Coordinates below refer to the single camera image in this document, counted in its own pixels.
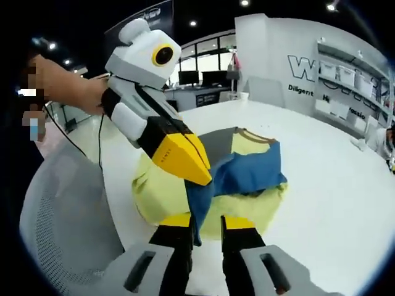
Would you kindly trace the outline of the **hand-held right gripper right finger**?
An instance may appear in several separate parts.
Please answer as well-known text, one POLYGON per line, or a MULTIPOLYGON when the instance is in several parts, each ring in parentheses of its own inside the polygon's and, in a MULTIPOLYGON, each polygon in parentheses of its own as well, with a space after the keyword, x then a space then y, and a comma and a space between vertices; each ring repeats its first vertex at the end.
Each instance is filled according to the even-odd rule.
POLYGON ((266 245, 253 222, 223 215, 221 233, 230 295, 312 295, 308 269, 276 245, 266 245))

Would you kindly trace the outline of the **person's left hand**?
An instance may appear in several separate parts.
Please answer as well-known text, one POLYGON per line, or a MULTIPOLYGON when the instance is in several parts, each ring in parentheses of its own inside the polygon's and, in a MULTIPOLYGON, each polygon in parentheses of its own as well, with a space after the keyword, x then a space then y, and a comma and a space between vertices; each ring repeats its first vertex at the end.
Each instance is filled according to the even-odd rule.
POLYGON ((80 78, 77 90, 77 107, 90 115, 104 113, 101 99, 108 88, 108 77, 100 79, 80 78))

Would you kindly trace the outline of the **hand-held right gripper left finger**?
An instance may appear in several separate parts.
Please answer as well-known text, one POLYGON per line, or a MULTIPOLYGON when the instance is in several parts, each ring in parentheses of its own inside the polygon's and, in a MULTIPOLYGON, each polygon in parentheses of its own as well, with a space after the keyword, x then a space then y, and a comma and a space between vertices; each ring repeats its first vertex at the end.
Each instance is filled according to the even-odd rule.
POLYGON ((166 217, 148 243, 132 245, 104 273, 104 295, 185 295, 192 270, 190 213, 166 217))

